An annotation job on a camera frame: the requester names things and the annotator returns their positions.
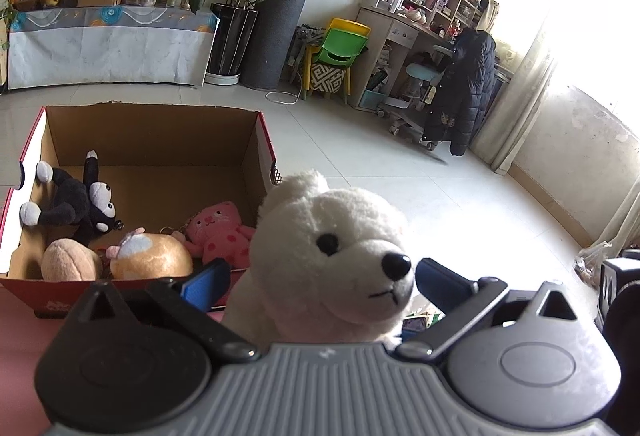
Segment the large white plush bear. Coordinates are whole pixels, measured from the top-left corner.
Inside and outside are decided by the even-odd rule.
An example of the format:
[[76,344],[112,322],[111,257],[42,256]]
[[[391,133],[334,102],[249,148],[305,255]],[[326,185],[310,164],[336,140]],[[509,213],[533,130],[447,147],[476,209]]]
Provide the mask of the large white plush bear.
[[221,323],[260,349],[400,331],[414,269],[405,219],[384,197],[331,188],[317,170],[288,176],[264,198],[248,255]]

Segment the pink spotted plush toy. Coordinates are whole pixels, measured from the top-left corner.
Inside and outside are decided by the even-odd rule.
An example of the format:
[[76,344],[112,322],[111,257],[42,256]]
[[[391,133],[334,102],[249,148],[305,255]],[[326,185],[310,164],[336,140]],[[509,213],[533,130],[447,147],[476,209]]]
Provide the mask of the pink spotted plush toy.
[[243,225],[236,206],[222,202],[204,208],[182,231],[171,235],[204,265],[221,258],[234,269],[245,269],[250,266],[250,240],[254,234],[254,228]]

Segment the orange white plush toy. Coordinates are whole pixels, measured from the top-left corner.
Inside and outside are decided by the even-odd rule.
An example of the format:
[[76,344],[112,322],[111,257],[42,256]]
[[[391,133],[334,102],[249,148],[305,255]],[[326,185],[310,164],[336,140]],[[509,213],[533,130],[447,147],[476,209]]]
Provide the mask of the orange white plush toy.
[[115,280],[181,278],[193,272],[193,261],[183,244],[167,234],[138,228],[105,251]]

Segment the red Kappa shoe box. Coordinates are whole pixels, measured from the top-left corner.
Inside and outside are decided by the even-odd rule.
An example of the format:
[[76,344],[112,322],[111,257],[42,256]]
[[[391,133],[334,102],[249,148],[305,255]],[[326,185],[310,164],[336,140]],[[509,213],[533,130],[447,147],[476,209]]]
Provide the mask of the red Kappa shoe box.
[[258,207],[279,176],[259,111],[115,102],[43,107],[13,161],[21,182],[6,193],[1,213],[1,287],[38,317],[63,317],[88,285],[43,280],[46,248],[75,229],[24,227],[20,208],[33,201],[46,211],[53,203],[56,185],[37,180],[38,163],[80,179],[90,151],[123,225],[90,242],[98,254],[137,227],[152,234],[177,230],[221,202],[233,203],[244,225],[255,226]]

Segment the black white plush monkey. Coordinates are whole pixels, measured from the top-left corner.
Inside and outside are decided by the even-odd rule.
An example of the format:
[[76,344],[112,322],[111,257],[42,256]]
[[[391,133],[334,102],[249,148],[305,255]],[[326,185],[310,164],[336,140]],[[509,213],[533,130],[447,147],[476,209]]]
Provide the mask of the black white plush monkey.
[[116,218],[111,187],[99,180],[96,151],[90,150],[86,154],[82,180],[46,161],[37,163],[36,179],[40,183],[54,183],[52,205],[44,211],[33,201],[24,203],[20,208],[23,226],[76,227],[72,239],[85,247],[102,235],[124,227]]

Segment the tan round plush toy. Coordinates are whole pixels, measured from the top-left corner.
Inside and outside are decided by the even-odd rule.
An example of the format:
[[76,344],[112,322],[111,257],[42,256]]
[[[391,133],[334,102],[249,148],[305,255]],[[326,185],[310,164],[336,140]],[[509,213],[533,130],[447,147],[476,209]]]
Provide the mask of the tan round plush toy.
[[47,282],[96,281],[102,277],[103,263],[88,247],[72,239],[58,239],[44,251],[40,271]]

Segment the pink table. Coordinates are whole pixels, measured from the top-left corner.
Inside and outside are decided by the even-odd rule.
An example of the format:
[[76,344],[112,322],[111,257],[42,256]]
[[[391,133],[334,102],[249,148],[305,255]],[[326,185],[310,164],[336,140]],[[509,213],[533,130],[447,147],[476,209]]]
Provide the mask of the pink table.
[[34,387],[36,365],[62,325],[38,319],[32,309],[1,289],[0,430],[2,435],[40,435],[50,422]]

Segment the black down jacket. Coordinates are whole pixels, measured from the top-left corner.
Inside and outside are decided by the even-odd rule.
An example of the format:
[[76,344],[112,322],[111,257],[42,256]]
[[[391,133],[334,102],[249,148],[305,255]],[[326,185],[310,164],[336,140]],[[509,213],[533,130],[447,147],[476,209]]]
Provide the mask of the black down jacket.
[[454,42],[451,61],[427,105],[421,140],[449,142],[462,156],[482,125],[496,78],[496,43],[489,32],[466,28]]

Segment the blue swivel chair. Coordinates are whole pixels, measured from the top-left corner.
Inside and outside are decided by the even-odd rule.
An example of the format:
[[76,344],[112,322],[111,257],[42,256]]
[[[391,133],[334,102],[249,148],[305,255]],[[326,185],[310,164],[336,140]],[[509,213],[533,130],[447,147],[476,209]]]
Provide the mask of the blue swivel chair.
[[433,152],[445,136],[447,119],[442,119],[437,107],[436,93],[454,52],[447,47],[434,46],[431,62],[411,62],[405,68],[406,79],[397,96],[388,96],[378,104],[378,117],[388,118],[388,132],[416,140]]

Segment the patterned storage stool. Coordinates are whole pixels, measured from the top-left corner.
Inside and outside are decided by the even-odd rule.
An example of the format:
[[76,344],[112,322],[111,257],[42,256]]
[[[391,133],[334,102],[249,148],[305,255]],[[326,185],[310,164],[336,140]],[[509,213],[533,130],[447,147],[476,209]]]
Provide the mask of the patterned storage stool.
[[310,90],[334,94],[339,92],[344,84],[345,71],[342,68],[312,64],[310,72]]

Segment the tall black plant pot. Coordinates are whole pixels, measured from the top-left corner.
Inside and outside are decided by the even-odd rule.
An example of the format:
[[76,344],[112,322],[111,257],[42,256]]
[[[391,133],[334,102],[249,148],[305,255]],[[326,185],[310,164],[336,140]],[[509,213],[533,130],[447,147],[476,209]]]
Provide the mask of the tall black plant pot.
[[216,86],[234,86],[240,79],[243,58],[258,12],[225,3],[212,3],[210,10],[218,18],[218,26],[205,82]]

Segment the green yellow kids chairs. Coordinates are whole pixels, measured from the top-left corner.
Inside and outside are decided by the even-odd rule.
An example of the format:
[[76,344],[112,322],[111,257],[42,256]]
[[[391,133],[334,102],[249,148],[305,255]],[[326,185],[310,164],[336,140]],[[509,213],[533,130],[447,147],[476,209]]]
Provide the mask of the green yellow kids chairs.
[[332,18],[319,44],[305,47],[302,96],[306,98],[310,90],[310,72],[312,64],[326,64],[342,68],[345,79],[342,87],[343,100],[348,102],[352,95],[352,64],[366,49],[371,29],[366,24],[344,18]]

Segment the cloth covered low table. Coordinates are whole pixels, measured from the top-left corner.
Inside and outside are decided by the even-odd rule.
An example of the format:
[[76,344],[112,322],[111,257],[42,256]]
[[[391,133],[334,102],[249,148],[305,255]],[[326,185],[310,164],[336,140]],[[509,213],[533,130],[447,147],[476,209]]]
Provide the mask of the cloth covered low table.
[[211,13],[92,6],[17,13],[10,90],[70,84],[203,84],[218,28]]

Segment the white desk with shelves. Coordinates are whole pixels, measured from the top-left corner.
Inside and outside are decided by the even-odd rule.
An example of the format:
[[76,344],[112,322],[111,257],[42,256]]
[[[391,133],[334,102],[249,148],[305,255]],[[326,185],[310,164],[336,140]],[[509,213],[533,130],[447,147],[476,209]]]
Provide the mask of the white desk with shelves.
[[350,68],[348,104],[373,112],[406,77],[421,41],[445,46],[467,28],[491,30],[497,13],[496,0],[363,0],[356,22],[370,29],[369,39]]

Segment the dark grey rolled mat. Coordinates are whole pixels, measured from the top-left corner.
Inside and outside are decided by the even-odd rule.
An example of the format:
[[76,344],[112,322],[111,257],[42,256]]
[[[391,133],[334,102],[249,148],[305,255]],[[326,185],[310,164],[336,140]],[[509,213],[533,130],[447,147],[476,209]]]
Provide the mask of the dark grey rolled mat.
[[240,84],[250,89],[274,90],[288,57],[294,32],[306,0],[264,0],[248,43]]

